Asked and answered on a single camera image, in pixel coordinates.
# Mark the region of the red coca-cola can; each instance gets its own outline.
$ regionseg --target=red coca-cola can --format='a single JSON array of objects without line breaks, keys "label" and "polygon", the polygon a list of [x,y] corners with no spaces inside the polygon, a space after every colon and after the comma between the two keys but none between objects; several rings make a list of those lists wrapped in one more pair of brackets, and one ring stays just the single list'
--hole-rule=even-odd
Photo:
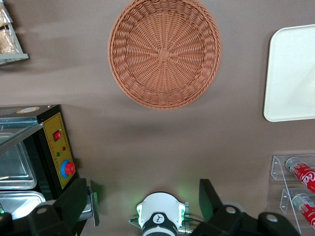
[{"label": "red coca-cola can", "polygon": [[315,204],[310,197],[307,194],[298,194],[292,199],[292,203],[315,230]]},{"label": "red coca-cola can", "polygon": [[285,163],[285,167],[308,189],[315,193],[315,170],[304,163],[298,156],[289,158]]}]

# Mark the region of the round woven basket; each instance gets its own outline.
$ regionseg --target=round woven basket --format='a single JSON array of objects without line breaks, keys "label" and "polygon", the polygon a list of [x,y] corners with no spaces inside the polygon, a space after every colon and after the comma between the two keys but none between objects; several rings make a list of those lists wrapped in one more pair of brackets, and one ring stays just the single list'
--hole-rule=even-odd
[{"label": "round woven basket", "polygon": [[108,60],[121,90],[153,109],[176,109],[211,85],[221,39],[198,0],[134,0],[110,34]]}]

